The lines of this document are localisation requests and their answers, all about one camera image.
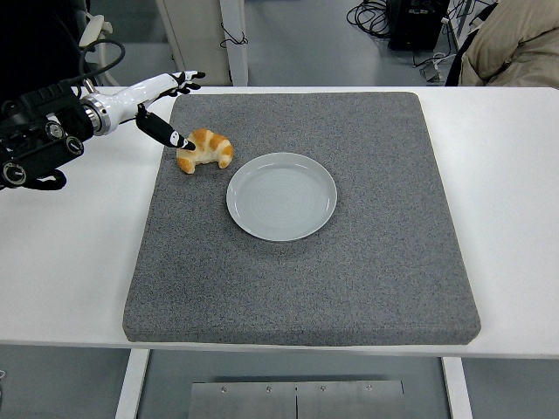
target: white cabinet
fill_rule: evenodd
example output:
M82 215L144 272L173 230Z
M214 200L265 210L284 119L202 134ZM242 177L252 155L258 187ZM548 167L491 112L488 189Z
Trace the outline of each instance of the white cabinet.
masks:
M219 0L157 0L157 8L178 70L205 72L201 85L230 86Z

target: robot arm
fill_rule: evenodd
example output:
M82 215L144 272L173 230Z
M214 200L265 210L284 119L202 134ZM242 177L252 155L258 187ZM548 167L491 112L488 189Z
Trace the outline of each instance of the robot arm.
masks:
M136 120L141 131L167 147L194 149L193 143L149 113L147 107L163 96L200 88L192 80L204 75L162 74L114 95L101 94L85 83L89 93L81 99L72 90L71 80L63 80L4 103L0 114L0 189L62 188L66 179L58 168L83 154L83 141L109 134L129 120ZM43 182L44 178L54 181Z

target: gray felt mat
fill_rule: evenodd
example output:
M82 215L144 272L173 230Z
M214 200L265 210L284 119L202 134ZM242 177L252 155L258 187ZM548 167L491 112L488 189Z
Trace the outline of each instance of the gray felt mat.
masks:
M171 124L235 148L194 175L166 149L125 307L132 341L305 346L466 344L480 319L412 93L185 95ZM232 220L251 159L306 155L335 179L326 225L289 243Z

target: beige jacket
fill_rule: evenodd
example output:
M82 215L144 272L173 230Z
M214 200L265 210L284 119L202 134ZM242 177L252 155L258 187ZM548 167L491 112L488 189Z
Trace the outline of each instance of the beige jacket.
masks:
M500 0L478 31L460 86L559 88L559 0Z

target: white plate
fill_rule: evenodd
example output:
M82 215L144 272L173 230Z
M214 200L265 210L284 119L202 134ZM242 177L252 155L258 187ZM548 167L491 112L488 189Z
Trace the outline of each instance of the white plate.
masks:
M317 231L332 216L336 200L329 172L294 153L272 153L249 161L227 188L233 220L247 233L274 242Z

